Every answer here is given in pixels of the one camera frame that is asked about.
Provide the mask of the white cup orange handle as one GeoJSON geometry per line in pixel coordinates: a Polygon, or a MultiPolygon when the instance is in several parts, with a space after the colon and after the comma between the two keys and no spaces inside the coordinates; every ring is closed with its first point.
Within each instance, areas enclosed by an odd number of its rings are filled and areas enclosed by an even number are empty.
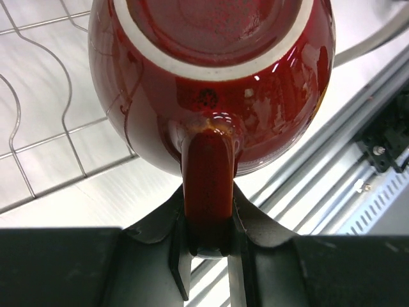
{"type": "Polygon", "coordinates": [[[315,117],[334,63],[330,1],[94,1],[89,66],[127,145],[183,179],[190,250],[229,253],[235,177],[315,117]]]}

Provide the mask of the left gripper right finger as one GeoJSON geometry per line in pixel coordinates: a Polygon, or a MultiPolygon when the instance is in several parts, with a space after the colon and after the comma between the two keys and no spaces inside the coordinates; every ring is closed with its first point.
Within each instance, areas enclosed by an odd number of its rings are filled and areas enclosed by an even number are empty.
{"type": "Polygon", "coordinates": [[[232,306],[408,305],[408,237],[298,235],[233,195],[232,306]]]}

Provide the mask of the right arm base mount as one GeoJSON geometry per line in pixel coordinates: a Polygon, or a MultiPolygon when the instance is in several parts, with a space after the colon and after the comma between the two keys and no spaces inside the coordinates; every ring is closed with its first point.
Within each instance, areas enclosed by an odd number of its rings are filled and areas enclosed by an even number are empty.
{"type": "Polygon", "coordinates": [[[355,136],[366,159],[379,173],[389,168],[403,173],[408,158],[397,158],[408,149],[408,86],[402,87],[355,136]]]}

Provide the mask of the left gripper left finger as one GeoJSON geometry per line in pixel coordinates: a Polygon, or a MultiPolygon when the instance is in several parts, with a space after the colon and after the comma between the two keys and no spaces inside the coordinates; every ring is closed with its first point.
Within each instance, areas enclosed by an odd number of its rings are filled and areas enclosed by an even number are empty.
{"type": "Polygon", "coordinates": [[[183,192],[125,229],[4,228],[2,306],[182,306],[191,255],[183,192]]]}

